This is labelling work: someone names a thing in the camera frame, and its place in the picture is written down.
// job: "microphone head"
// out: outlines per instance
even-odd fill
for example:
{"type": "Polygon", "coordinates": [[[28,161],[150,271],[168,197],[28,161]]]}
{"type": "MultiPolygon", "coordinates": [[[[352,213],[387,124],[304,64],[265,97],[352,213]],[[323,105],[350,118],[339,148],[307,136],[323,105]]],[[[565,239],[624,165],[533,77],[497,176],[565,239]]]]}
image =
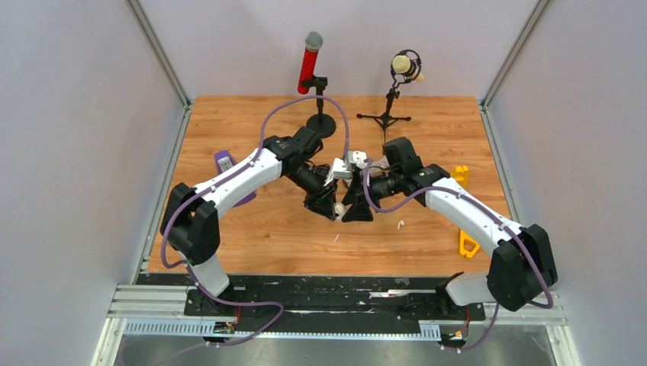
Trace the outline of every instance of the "microphone head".
{"type": "Polygon", "coordinates": [[[409,70],[411,67],[411,60],[405,55],[397,55],[393,58],[393,61],[391,61],[391,66],[393,66],[393,70],[395,72],[401,74],[409,70]]]}
{"type": "Polygon", "coordinates": [[[317,52],[324,44],[324,39],[317,32],[310,32],[305,37],[305,48],[310,52],[317,52]]]}

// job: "beige microphone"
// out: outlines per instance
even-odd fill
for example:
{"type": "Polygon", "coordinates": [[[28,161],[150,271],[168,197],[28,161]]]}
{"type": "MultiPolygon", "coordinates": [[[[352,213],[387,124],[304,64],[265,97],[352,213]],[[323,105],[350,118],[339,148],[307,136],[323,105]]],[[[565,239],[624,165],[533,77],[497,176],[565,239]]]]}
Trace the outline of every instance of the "beige microphone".
{"type": "MultiPolygon", "coordinates": [[[[403,74],[411,68],[411,60],[405,55],[397,55],[393,58],[393,61],[391,61],[391,66],[393,66],[393,70],[395,72],[403,74]]],[[[422,72],[418,74],[416,81],[424,82],[424,75],[422,72]]]]}

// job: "wood grain surface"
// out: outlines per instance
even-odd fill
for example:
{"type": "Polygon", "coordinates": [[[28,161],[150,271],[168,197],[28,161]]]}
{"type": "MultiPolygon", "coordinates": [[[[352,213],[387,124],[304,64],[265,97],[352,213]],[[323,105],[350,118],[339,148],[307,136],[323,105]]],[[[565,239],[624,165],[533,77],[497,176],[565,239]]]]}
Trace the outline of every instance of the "wood grain surface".
{"type": "MultiPolygon", "coordinates": [[[[378,159],[382,135],[370,119],[356,114],[380,114],[383,97],[334,97],[346,109],[350,124],[350,149],[366,151],[378,159]]],[[[240,161],[259,142],[263,118],[292,97],[199,97],[172,185],[189,186],[217,174],[214,154],[226,149],[240,161]]],[[[308,100],[279,111],[269,122],[266,136],[291,136],[316,111],[308,100]]],[[[343,119],[326,103],[324,111],[337,122],[337,132],[324,140],[324,149],[312,160],[331,163],[343,150],[343,119]]],[[[470,169],[468,191],[501,214],[507,205],[474,98],[401,97],[394,116],[409,115],[389,127],[387,140],[411,140],[424,165],[436,163],[451,171],[457,165],[470,169]]],[[[340,185],[337,200],[346,189],[340,185]]],[[[311,213],[303,207],[304,192],[287,178],[260,188],[257,198],[231,209],[220,221],[218,256],[225,271],[257,274],[326,275],[453,275],[458,271],[488,268],[490,259],[481,250],[472,259],[458,254],[459,228],[416,201],[394,213],[374,214],[371,223],[341,223],[311,213]],[[398,230],[398,221],[405,225],[398,230]]],[[[381,201],[391,207],[403,195],[381,201]]],[[[149,271],[168,271],[159,260],[161,235],[150,256],[149,271]]],[[[172,249],[170,261],[179,259],[172,249]]],[[[172,271],[184,271],[180,266],[172,271]]]]}

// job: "red microphone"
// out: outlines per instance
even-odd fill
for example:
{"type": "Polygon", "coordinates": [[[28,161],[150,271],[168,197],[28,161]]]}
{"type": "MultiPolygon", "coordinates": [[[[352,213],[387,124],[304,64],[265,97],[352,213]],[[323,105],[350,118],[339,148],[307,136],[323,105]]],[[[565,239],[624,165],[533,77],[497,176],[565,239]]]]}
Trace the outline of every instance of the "red microphone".
{"type": "Polygon", "coordinates": [[[314,74],[314,64],[317,63],[317,54],[324,44],[324,39],[317,32],[310,32],[305,38],[304,62],[301,64],[301,74],[299,75],[299,85],[297,91],[301,94],[307,94],[309,88],[301,85],[304,80],[310,80],[314,74]]]}

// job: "purple tool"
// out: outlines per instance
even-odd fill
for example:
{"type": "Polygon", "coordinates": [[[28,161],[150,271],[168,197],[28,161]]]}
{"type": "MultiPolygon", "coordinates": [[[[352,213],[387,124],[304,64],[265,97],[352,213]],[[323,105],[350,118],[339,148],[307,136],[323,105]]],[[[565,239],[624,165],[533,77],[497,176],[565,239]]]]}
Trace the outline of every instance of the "purple tool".
{"type": "MultiPolygon", "coordinates": [[[[216,155],[214,155],[214,158],[216,159],[216,167],[218,168],[218,174],[222,174],[223,172],[233,168],[233,166],[236,165],[236,160],[234,160],[233,156],[229,154],[229,152],[226,150],[216,152],[216,155]]],[[[246,204],[247,202],[253,200],[254,198],[256,198],[256,191],[248,194],[247,197],[238,201],[238,203],[235,204],[234,207],[238,207],[241,204],[246,204]]]]}

